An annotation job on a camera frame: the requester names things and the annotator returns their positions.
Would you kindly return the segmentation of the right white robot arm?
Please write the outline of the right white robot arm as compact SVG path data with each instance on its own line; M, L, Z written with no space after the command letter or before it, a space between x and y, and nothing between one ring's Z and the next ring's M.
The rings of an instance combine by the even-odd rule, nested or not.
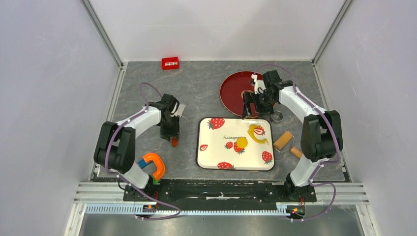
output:
M260 80L256 73L252 73L250 83L254 92L243 94L243 119L252 115L252 107L262 117L271 115L274 105L280 104L290 109L302 122L302 156L287 177L284 187L285 197L296 201L304 194L303 187L312 185L320 168L325 164L340 162L343 148L340 114L315 104L293 81L283 81L276 70L266 72Z

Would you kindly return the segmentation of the white strawberry tray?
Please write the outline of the white strawberry tray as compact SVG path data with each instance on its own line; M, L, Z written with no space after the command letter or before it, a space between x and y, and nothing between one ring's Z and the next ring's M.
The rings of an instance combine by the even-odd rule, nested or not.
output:
M267 144L254 142L247 133L250 125L260 125L256 132ZM238 148L238 137L248 140ZM196 163L208 170L269 171L275 165L271 124L265 119L203 118L198 126Z

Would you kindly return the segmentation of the wooden dough roller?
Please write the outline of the wooden dough roller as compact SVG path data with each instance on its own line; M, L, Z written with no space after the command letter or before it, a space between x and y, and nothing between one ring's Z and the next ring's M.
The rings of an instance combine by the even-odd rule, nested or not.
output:
M289 151L298 159L301 159L302 152L294 145L295 137L290 131L285 131L274 143L273 147L279 152Z

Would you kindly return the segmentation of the orange handled metal scraper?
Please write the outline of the orange handled metal scraper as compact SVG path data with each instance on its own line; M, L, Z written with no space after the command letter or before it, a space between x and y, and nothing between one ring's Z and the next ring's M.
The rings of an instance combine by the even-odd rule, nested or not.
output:
M172 120L174 122L173 128L172 128L172 136L171 136L171 145L172 147L177 147L179 142L179 121L180 118L185 110L184 104L178 104L176 106L175 112L171 115Z

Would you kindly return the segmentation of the yellow dough scrap strip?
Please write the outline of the yellow dough scrap strip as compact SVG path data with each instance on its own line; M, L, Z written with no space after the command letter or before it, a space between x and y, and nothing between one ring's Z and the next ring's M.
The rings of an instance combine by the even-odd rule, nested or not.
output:
M259 134L256 132L257 130L259 130L259 128L261 128L260 125L255 125L252 124L249 126L247 133L249 134L250 138L258 143L258 144L267 144L268 145L268 140L267 139L259 139L258 136Z

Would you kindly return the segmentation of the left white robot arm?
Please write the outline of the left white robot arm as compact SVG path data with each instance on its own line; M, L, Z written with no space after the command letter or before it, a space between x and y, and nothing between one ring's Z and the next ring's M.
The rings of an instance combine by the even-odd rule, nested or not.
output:
M160 128L160 138L172 142L179 139L179 120L176 114L179 101L170 94L158 102L150 102L134 115L118 122L102 124L95 147L94 162L110 173L116 173L136 187L136 195L143 201L154 195L149 184L150 175L135 162L136 139L153 126Z

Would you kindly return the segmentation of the metal ring cutter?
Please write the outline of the metal ring cutter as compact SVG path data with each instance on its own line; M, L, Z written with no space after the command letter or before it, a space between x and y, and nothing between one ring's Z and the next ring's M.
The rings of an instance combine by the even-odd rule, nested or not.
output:
M283 120L283 114L280 111L273 111L270 114L270 122L273 124L279 124Z

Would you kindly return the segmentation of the yellow dough piece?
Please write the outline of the yellow dough piece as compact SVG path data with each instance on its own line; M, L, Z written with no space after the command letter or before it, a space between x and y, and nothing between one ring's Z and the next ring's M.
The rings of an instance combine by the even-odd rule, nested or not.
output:
M245 137L238 137L236 141L236 146L238 148L246 148L248 145L248 140Z

